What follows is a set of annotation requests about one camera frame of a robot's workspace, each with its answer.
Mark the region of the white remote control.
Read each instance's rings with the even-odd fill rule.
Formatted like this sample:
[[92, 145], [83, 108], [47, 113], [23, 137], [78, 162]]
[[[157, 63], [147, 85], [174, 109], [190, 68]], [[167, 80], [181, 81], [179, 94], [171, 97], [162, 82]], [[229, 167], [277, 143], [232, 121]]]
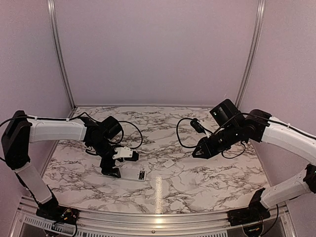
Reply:
[[146, 179], [147, 173], [144, 170], [121, 168], [120, 175], [121, 175], [121, 179], [123, 180], [144, 182]]

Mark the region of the white battery cover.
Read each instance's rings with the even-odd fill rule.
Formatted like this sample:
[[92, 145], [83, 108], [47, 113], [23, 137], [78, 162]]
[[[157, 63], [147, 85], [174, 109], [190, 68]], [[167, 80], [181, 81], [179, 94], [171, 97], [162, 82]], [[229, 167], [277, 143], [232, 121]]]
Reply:
[[170, 168], [173, 164], [174, 164], [174, 162], [173, 162], [172, 160], [168, 160], [168, 161], [166, 161], [163, 165], [164, 165], [166, 168]]

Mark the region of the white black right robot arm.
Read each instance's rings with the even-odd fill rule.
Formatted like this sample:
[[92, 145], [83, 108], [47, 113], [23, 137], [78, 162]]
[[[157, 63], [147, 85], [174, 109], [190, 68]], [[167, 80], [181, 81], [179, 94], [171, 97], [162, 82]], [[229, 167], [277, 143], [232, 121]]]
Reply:
[[214, 107], [210, 114], [219, 128], [211, 132], [206, 122], [193, 119], [190, 125], [197, 133], [204, 133], [192, 153], [194, 158], [209, 159], [222, 154], [238, 142], [249, 140], [264, 142], [283, 148], [308, 162], [300, 173], [278, 185], [257, 191], [245, 209], [244, 216], [255, 221], [280, 202], [294, 199], [316, 191], [316, 138], [290, 124], [286, 124], [270, 113], [254, 109], [249, 113], [241, 112], [231, 100], [226, 99]]

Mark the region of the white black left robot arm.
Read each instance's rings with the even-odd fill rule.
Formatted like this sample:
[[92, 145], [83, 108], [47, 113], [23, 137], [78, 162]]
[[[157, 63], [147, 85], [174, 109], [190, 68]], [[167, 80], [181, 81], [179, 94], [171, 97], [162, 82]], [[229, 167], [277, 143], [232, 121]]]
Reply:
[[30, 191], [38, 207], [52, 220], [62, 216], [62, 208], [31, 165], [30, 143], [54, 140], [83, 141], [101, 157], [102, 174], [121, 177], [120, 170], [115, 167], [115, 151], [110, 140], [120, 133], [122, 128], [112, 116], [99, 122], [82, 115], [76, 118], [37, 118], [26, 115], [24, 111], [16, 111], [5, 123], [8, 126], [1, 137], [3, 161]]

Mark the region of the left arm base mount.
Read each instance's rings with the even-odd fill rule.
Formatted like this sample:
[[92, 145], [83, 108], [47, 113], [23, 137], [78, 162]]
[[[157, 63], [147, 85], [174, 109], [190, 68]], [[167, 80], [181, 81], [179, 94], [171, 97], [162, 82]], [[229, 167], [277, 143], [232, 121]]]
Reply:
[[38, 208], [36, 215], [57, 223], [75, 225], [79, 216], [79, 210], [65, 206], [58, 206], [56, 209], [51, 211]]

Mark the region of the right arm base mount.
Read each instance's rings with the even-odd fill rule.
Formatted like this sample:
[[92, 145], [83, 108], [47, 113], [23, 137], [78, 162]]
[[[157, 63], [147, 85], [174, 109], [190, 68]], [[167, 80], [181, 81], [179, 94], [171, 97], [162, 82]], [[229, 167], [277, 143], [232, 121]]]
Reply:
[[228, 221], [231, 226], [249, 224], [252, 222], [263, 221], [270, 218], [268, 210], [259, 211], [258, 209], [240, 208], [227, 212]]

